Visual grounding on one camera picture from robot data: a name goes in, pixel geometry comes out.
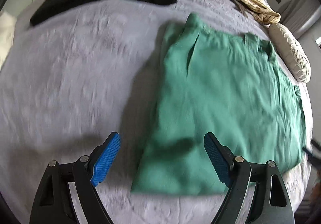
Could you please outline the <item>green work jacket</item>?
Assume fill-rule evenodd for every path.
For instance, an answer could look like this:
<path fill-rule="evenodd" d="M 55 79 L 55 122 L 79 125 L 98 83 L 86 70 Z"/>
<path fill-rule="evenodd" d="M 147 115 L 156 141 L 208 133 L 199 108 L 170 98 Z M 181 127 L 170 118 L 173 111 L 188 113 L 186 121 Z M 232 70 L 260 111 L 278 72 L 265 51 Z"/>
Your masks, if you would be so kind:
<path fill-rule="evenodd" d="M 167 25 L 156 108 L 132 192 L 211 195 L 225 191 L 204 149 L 211 132 L 233 154 L 287 172 L 302 160 L 306 123 L 300 89 L 274 47 L 254 34 L 208 27 L 197 15 Z"/>

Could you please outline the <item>lavender bed cover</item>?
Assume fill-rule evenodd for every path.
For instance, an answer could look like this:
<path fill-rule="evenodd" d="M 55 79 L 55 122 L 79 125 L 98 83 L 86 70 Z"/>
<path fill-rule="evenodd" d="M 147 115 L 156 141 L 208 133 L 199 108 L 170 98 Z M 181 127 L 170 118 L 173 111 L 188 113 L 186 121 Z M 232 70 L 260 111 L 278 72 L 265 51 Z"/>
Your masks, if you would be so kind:
<path fill-rule="evenodd" d="M 168 22 L 190 13 L 216 30 L 267 29 L 229 0 L 178 0 L 162 7 L 103 0 L 29 20 L 43 0 L 18 18 L 14 44 L 1 69 L 1 194 L 20 223 L 28 223 L 47 164 L 74 162 L 121 135 L 121 150 L 97 191 L 115 223 L 210 223 L 223 195 L 173 197 L 131 193 L 133 176 L 155 105 Z"/>

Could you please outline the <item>round white pleated cushion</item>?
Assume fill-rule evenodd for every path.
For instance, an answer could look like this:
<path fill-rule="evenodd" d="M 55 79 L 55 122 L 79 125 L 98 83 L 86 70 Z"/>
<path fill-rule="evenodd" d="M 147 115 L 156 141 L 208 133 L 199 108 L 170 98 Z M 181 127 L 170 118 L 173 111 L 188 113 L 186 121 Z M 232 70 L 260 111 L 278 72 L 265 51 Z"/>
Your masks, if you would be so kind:
<path fill-rule="evenodd" d="M 292 76 L 298 82 L 307 84 L 311 80 L 311 64 L 298 40 L 280 23 L 269 25 L 268 32 L 271 42 Z"/>

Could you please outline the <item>white puffy jacket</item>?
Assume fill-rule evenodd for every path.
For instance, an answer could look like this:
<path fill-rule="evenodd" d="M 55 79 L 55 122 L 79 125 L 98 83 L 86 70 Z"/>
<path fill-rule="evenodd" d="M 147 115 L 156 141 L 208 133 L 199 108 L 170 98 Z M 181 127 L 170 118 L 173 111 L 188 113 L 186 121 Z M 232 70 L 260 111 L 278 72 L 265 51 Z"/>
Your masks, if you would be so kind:
<path fill-rule="evenodd" d="M 16 18 L 7 11 L 1 10 L 0 15 L 0 68 L 11 49 L 14 40 Z"/>

